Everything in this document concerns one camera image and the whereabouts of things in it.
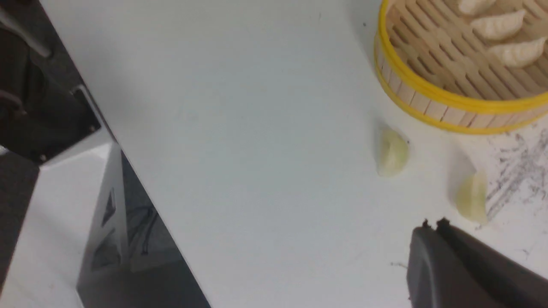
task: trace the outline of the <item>smudge mark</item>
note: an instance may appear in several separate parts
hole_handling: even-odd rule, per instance
[[[401,263],[401,262],[390,262],[390,266],[398,266],[398,267],[402,267],[404,269],[407,269],[407,265],[405,263]]]
[[[516,141],[523,147],[525,145],[525,140],[520,134],[516,134]],[[521,155],[515,159],[517,162],[511,169],[506,171],[508,166],[501,172],[501,176],[504,175],[500,180],[497,181],[496,188],[488,195],[487,200],[491,200],[498,192],[502,190],[503,187],[506,187],[506,190],[500,194],[500,196],[493,202],[493,205],[487,211],[487,219],[489,221],[493,220],[496,215],[508,204],[510,198],[519,190],[520,185],[525,179],[531,178],[535,182],[541,181],[541,184],[544,186],[544,177],[546,174],[546,169],[544,166],[537,164],[538,159],[541,155],[544,154],[548,146],[548,130],[543,129],[540,133],[540,138],[538,143],[533,146],[531,149],[525,148]]]

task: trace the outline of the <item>dark stain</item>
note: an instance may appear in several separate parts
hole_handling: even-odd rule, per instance
[[[401,262],[390,262],[390,266],[397,266],[397,267],[402,267],[404,269],[407,269],[407,265]]]
[[[519,134],[516,134],[516,141],[522,146],[525,145],[525,140]],[[548,130],[543,129],[540,133],[539,142],[531,149],[525,149],[521,153],[520,157],[517,158],[519,163],[511,168],[508,173],[506,173],[506,170],[503,170],[501,175],[506,175],[503,179],[497,181],[497,188],[489,194],[488,199],[491,199],[502,189],[503,186],[508,184],[508,187],[487,212],[487,219],[489,221],[493,220],[495,216],[504,208],[525,179],[539,176],[542,179],[541,181],[544,183],[546,169],[543,166],[539,166],[536,162],[546,151],[547,146]]]

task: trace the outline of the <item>black machine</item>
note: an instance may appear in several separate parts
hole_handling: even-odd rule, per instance
[[[82,93],[45,75],[17,34],[0,28],[0,145],[38,164],[99,129]]]
[[[407,285],[414,308],[548,307],[546,279],[446,219],[413,230]]]

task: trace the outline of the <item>black cable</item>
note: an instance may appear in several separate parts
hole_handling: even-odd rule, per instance
[[[149,254],[149,239],[150,239],[150,234],[152,233],[152,228],[154,227],[154,224],[156,223],[156,219],[158,219],[158,212],[156,212],[156,215],[154,215],[154,218],[152,218],[152,221],[150,222],[150,225],[149,225],[149,229],[146,231],[145,240],[142,242],[141,255]]]
[[[145,228],[145,226],[149,223],[149,220],[150,218],[152,217],[152,207],[148,209],[145,217],[141,220],[141,222],[134,228],[132,228],[131,230],[129,230],[129,244],[131,245],[131,243],[133,243],[133,240],[135,239],[135,236],[137,234],[140,234],[143,230],[143,228]]]

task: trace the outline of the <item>bamboo steamer basket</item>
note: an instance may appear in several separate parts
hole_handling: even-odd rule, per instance
[[[502,133],[546,114],[546,51],[523,69],[504,67],[486,53],[501,42],[478,35],[457,1],[383,0],[375,67],[384,91],[411,116],[465,134]],[[548,0],[497,0],[480,16],[522,8],[522,29],[502,43],[548,36]]]

